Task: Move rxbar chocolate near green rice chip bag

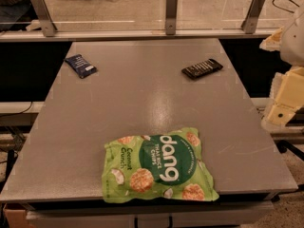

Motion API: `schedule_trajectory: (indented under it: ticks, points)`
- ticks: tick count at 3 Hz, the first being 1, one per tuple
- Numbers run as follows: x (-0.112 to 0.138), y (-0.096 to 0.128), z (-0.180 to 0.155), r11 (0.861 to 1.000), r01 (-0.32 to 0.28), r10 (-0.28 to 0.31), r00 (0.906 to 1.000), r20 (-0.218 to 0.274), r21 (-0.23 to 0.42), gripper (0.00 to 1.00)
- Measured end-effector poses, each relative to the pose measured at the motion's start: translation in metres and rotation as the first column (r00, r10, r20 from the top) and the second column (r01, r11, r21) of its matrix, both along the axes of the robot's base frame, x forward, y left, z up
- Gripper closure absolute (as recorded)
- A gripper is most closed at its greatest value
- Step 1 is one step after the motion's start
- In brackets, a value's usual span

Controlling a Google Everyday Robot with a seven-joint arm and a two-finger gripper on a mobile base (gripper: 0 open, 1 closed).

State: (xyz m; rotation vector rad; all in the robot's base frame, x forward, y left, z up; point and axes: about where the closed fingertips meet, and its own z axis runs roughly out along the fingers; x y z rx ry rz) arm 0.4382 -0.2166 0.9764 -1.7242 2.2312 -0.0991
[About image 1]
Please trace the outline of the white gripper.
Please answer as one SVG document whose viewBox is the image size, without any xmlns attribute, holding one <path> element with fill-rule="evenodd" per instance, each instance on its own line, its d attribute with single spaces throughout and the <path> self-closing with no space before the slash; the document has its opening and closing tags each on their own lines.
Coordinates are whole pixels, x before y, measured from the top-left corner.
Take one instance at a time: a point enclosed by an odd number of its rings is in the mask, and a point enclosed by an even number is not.
<svg viewBox="0 0 304 228">
<path fill-rule="evenodd" d="M 284 28 L 264 39 L 259 48 L 280 51 L 281 59 L 293 65 L 286 73 L 275 74 L 261 121 L 263 127 L 285 127 L 304 106 L 304 4 Z"/>
</svg>

